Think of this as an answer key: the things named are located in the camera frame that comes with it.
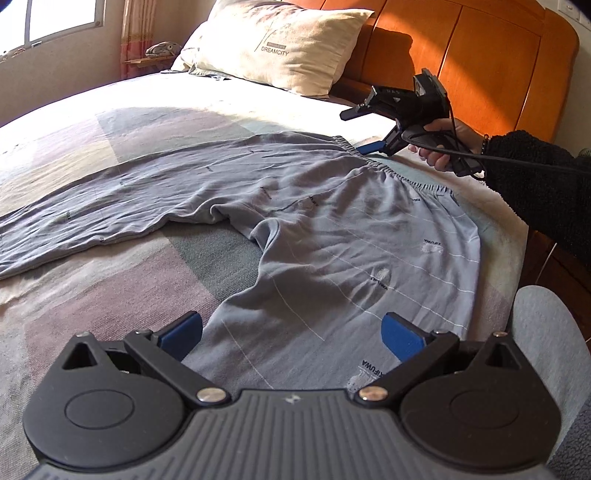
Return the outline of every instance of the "gray pants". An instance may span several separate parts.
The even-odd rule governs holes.
[[[390,311],[465,337],[478,229],[445,187],[403,180],[343,138],[284,132],[147,155],[0,218],[0,278],[166,221],[228,219],[262,251],[185,364],[240,389],[363,387],[398,359]]]
[[[546,288],[520,289],[511,322],[517,345],[560,408],[556,450],[591,395],[591,355],[567,307]]]

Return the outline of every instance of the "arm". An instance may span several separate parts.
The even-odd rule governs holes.
[[[447,120],[431,124],[432,130],[446,127]],[[469,133],[462,133],[462,136],[466,135],[466,145],[474,152],[479,151],[482,137],[477,134],[475,137],[475,132],[468,130]],[[422,150],[419,155],[426,158],[429,165],[438,170],[445,168],[449,161],[447,155]],[[524,131],[492,137],[486,154],[531,163],[565,165],[581,171],[589,171],[591,163],[589,159],[573,158],[566,150]],[[499,192],[525,223],[549,236],[586,265],[591,265],[591,176],[492,161],[486,163],[486,170],[486,184]]]

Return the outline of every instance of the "pink curtain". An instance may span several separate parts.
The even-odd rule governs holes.
[[[130,79],[144,73],[151,73],[150,67],[139,71],[126,60],[145,57],[148,47],[153,45],[154,17],[158,0],[125,0],[123,30],[121,34],[121,79]]]

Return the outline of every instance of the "window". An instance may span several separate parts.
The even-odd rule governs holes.
[[[105,0],[12,0],[0,12],[0,56],[103,23]]]

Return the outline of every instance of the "human hand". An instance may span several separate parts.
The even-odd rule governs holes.
[[[450,118],[438,118],[428,125],[425,125],[427,132],[439,132],[442,130],[452,130],[452,119]],[[464,122],[456,119],[456,134],[457,139],[467,146],[472,153],[479,154],[482,150],[482,142],[484,137],[476,133],[473,129],[467,126]],[[435,170],[445,171],[447,164],[449,163],[449,155],[434,152],[426,148],[418,148],[415,145],[409,145],[408,149],[411,152],[418,153],[418,156],[423,160],[426,160],[427,164],[431,167],[435,167]]]

